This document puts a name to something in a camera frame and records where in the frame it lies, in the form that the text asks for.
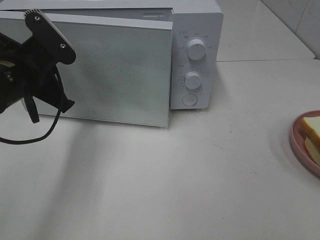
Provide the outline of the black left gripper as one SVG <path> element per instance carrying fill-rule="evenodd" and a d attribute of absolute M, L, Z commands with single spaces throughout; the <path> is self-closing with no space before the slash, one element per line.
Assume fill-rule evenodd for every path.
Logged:
<path fill-rule="evenodd" d="M 33 36 L 19 43 L 0 35 L 0 111 L 24 100 L 33 123 L 40 121 L 34 98 L 62 113 L 75 104 L 64 93 L 58 62 Z"/>

